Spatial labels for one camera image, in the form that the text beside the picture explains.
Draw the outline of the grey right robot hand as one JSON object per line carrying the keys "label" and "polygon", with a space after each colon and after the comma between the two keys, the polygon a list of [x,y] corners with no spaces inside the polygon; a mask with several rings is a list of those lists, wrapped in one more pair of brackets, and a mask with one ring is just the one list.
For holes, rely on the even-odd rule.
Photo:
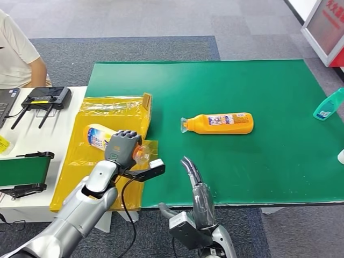
{"label": "grey right robot hand", "polygon": [[160,212],[169,220],[170,230],[180,232],[186,228],[192,231],[207,230],[217,225],[214,215],[214,204],[208,186],[204,182],[201,173],[191,159],[183,156],[180,163],[189,177],[192,192],[192,210],[190,213],[177,213],[159,203]]}

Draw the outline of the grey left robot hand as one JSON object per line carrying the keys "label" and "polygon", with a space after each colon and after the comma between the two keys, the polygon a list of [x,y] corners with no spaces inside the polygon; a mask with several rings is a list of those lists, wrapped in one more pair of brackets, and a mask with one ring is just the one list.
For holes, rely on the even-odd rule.
{"label": "grey left robot hand", "polygon": [[129,170],[137,164],[134,157],[137,145],[142,145],[142,136],[136,131],[120,130],[113,134],[105,150],[105,160],[118,164],[121,169]]}

